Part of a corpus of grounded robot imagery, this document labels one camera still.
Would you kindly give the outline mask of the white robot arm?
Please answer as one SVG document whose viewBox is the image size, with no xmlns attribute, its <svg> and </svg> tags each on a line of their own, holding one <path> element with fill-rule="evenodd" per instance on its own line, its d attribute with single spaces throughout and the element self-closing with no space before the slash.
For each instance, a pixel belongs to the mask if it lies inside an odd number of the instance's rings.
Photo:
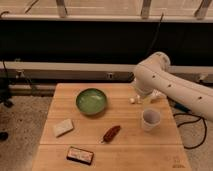
<svg viewBox="0 0 213 171">
<path fill-rule="evenodd" d="M 213 122 L 213 89 L 168 73 L 169 66 L 170 59 L 163 52 L 155 52 L 138 63 L 133 70 L 135 91 L 145 98 L 158 90 Z"/>
</svg>

